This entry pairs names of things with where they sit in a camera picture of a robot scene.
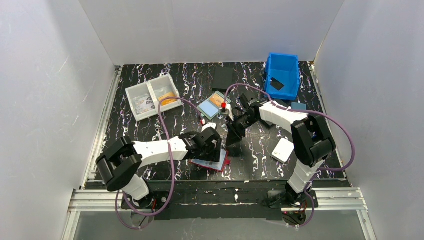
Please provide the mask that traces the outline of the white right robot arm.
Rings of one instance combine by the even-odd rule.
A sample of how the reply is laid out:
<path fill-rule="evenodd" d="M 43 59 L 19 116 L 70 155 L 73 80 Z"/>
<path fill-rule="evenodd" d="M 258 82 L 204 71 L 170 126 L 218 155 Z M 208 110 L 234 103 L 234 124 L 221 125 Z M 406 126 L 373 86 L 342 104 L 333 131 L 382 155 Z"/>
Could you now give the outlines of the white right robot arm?
<path fill-rule="evenodd" d="M 246 136 L 246 130 L 258 121 L 283 128 L 291 134 L 297 157 L 296 167 L 286 190 L 297 195 L 309 189 L 313 175 L 336 149 L 326 118 L 318 113 L 293 111 L 264 98 L 249 101 L 244 94 L 240 102 L 243 109 L 233 109 L 232 115 L 226 118 L 225 145 L 229 147 L 239 143 Z"/>

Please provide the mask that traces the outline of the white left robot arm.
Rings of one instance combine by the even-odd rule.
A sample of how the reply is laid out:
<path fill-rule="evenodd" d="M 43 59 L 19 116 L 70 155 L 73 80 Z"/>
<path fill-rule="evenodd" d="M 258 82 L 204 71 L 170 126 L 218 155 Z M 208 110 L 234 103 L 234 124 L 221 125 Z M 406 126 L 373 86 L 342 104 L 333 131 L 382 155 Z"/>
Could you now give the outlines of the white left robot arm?
<path fill-rule="evenodd" d="M 95 161 L 108 192 L 123 191 L 139 201 L 149 193 L 147 183 L 137 172 L 161 162 L 198 159 L 215 162 L 220 158 L 222 138 L 213 127 L 187 132 L 170 140 L 132 141 L 121 137 Z"/>

